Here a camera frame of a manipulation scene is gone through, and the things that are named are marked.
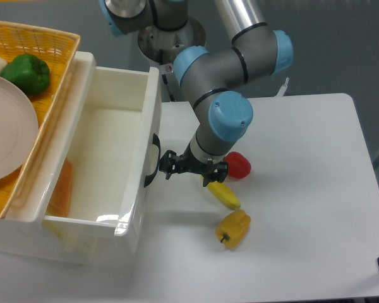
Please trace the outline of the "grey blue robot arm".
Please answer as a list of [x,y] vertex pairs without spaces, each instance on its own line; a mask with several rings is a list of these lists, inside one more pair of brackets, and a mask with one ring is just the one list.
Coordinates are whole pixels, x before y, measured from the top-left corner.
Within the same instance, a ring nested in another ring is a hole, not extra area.
[[186,1],[101,1],[115,35],[149,29],[154,61],[172,64],[199,126],[182,155],[159,155],[157,170],[170,177],[192,173],[203,184],[223,182],[229,166],[224,157],[245,134],[253,118],[249,100],[236,87],[288,68],[294,58],[289,36],[271,30],[256,1],[215,3],[231,48],[211,54],[195,43]]

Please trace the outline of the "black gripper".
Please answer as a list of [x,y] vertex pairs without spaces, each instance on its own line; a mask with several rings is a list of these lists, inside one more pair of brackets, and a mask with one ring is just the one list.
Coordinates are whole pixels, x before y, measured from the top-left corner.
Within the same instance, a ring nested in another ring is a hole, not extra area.
[[159,171],[165,174],[166,180],[177,173],[200,174],[203,177],[203,187],[207,187],[211,182],[225,181],[228,176],[228,163],[221,161],[214,164],[212,160],[203,163],[192,154],[191,150],[185,150],[181,156],[172,150],[167,150],[160,158]]

